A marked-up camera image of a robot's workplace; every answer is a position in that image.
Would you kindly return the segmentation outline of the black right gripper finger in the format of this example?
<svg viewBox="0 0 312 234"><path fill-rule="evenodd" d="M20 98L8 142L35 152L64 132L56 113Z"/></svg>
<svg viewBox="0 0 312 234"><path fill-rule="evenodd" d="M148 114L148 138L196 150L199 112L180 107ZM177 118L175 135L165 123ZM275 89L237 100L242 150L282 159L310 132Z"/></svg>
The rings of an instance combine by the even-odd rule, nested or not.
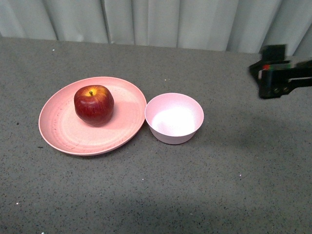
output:
<svg viewBox="0 0 312 234"><path fill-rule="evenodd" d="M286 45L266 45L261 60L249 66L261 99L279 98L299 87L312 85L312 61L291 63L286 60Z"/></svg>

